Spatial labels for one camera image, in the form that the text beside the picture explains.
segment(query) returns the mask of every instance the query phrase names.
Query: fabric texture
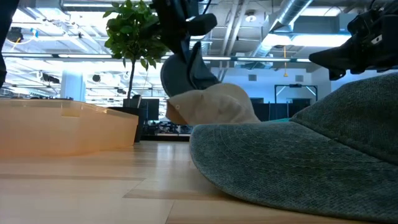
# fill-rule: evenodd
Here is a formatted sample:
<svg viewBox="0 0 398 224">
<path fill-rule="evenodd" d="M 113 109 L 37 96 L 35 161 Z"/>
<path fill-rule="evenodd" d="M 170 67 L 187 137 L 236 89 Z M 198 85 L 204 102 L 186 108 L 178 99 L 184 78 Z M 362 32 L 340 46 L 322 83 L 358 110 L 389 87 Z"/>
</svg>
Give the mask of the fabric texture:
<svg viewBox="0 0 398 224">
<path fill-rule="evenodd" d="M 243 200 L 398 223 L 396 86 L 396 74 L 346 84 L 289 122 L 199 125 L 192 160 Z"/>
<path fill-rule="evenodd" d="M 260 123 L 246 92 L 229 83 L 173 96 L 167 106 L 167 117 L 172 122 L 178 120 L 177 123 L 181 123 L 178 116 L 189 125 Z"/>
</svg>

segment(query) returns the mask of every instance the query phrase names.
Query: gray baseball cap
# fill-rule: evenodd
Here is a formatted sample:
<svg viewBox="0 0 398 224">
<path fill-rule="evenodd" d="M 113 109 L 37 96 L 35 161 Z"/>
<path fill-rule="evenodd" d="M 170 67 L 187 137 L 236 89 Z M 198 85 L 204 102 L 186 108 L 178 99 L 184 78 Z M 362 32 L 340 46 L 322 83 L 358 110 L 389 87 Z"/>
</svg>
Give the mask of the gray baseball cap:
<svg viewBox="0 0 398 224">
<path fill-rule="evenodd" d="M 237 198 L 398 223 L 398 74 L 347 83 L 288 122 L 199 125 L 190 141 L 198 170 Z"/>
</svg>

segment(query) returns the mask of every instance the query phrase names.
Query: cap brim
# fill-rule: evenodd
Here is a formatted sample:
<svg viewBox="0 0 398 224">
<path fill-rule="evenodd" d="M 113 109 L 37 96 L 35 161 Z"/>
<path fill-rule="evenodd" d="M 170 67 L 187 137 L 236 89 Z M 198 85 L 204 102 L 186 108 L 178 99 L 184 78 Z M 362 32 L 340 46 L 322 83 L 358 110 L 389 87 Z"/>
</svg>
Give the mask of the cap brim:
<svg viewBox="0 0 398 224">
<path fill-rule="evenodd" d="M 398 167 L 294 122 L 195 127 L 192 160 L 222 191 L 253 203 L 398 221 Z"/>
</svg>

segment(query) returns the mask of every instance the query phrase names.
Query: potted plant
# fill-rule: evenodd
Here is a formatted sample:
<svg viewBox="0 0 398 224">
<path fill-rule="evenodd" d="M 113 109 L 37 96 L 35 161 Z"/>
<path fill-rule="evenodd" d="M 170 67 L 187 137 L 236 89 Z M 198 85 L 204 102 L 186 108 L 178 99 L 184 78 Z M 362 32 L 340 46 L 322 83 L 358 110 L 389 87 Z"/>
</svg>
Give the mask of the potted plant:
<svg viewBox="0 0 398 224">
<path fill-rule="evenodd" d="M 138 115 L 139 124 L 135 137 L 135 142 L 138 142 L 147 113 L 146 110 L 131 107 L 131 90 L 135 65 L 137 60 L 139 60 L 147 71 L 149 66 L 156 68 L 156 62 L 160 62 L 160 58 L 165 55 L 167 48 L 160 41 L 159 34 L 151 35 L 150 37 L 144 37 L 141 34 L 143 28 L 148 27 L 157 20 L 157 16 L 142 0 L 134 3 L 131 0 L 126 0 L 122 4 L 112 2 L 112 8 L 106 11 L 103 17 L 108 17 L 112 13 L 118 15 L 116 18 L 108 20 L 106 24 L 106 32 L 109 39 L 105 42 L 105 47 L 111 49 L 113 58 L 123 60 L 124 67 L 126 67 L 127 60 L 132 63 L 126 103 L 123 104 L 122 108 L 112 109 Z"/>
</svg>

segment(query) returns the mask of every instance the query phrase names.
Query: ventilation duct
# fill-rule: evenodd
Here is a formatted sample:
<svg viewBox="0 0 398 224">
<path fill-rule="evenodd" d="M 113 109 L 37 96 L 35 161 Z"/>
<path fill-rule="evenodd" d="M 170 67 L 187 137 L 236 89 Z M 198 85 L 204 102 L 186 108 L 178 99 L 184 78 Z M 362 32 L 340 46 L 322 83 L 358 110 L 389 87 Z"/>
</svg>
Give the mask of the ventilation duct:
<svg viewBox="0 0 398 224">
<path fill-rule="evenodd" d="M 292 32 L 293 24 L 299 18 L 301 13 L 311 4 L 313 0 L 284 0 L 280 5 L 280 10 L 267 16 L 264 21 L 263 31 L 266 34 L 264 40 L 257 46 L 257 48 L 251 53 L 251 57 L 265 57 L 273 48 L 278 45 L 275 42 L 270 44 L 267 41 L 267 36 L 270 31 L 280 30 L 285 28 L 286 31 Z M 254 68 L 266 68 L 269 65 L 263 63 L 251 62 L 244 65 L 240 65 L 241 68 L 254 69 Z"/>
</svg>

